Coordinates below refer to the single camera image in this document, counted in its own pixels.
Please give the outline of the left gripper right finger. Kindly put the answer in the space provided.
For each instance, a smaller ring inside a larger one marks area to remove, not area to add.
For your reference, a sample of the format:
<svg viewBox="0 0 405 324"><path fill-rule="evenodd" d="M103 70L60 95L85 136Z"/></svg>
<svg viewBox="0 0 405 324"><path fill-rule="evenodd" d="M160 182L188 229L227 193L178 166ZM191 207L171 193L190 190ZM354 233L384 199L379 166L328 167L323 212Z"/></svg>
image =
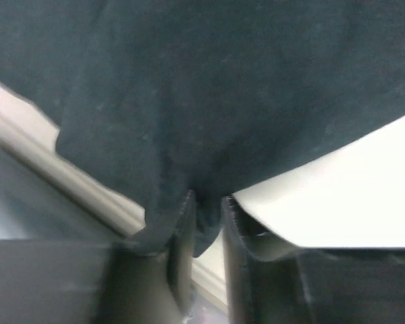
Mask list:
<svg viewBox="0 0 405 324"><path fill-rule="evenodd" d="M405 324L405 249L303 248L222 202L231 323Z"/></svg>

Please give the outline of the black t shirt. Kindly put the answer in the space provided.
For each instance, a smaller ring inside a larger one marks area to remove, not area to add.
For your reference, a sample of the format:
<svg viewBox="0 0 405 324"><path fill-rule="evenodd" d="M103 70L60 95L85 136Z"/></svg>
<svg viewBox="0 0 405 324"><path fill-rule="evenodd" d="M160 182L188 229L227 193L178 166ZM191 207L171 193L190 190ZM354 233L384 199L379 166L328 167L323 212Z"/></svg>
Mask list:
<svg viewBox="0 0 405 324"><path fill-rule="evenodd" d="M405 1L0 1L0 82L145 211L220 201L405 115Z"/></svg>

